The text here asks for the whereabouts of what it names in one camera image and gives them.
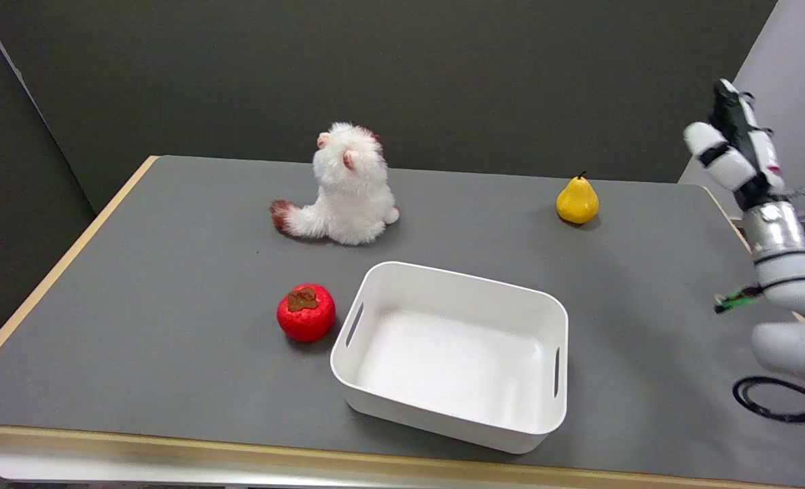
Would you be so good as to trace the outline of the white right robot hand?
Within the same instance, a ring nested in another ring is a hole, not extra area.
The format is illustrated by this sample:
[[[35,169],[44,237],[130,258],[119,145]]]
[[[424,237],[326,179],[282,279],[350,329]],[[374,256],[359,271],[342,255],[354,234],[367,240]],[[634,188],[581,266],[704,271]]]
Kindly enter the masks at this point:
[[[772,130],[758,124],[752,93],[719,79],[713,84],[713,105],[706,121],[688,124],[683,139],[691,157],[732,193],[742,213],[765,203],[787,201]]]

